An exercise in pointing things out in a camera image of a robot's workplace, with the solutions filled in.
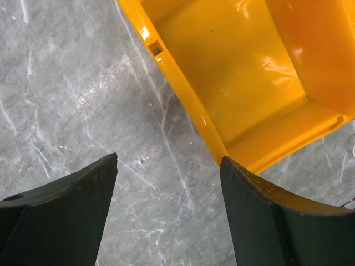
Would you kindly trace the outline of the yellow plastic bin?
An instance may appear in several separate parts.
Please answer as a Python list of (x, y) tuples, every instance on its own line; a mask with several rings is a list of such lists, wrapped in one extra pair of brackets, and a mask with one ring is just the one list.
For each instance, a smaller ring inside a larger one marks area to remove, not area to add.
[(216, 162), (251, 172), (354, 119), (353, 1), (120, 1)]

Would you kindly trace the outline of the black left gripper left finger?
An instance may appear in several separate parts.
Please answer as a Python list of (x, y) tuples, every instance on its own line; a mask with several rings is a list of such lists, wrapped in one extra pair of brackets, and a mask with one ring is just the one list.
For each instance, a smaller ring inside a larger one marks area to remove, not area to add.
[(117, 155), (1, 201), (1, 265), (95, 265)]

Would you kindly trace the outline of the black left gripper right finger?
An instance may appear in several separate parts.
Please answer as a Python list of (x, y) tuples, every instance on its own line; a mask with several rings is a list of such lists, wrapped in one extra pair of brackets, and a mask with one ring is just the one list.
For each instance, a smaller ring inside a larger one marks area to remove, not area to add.
[(306, 199), (245, 169), (220, 165), (238, 265), (353, 265), (354, 211)]

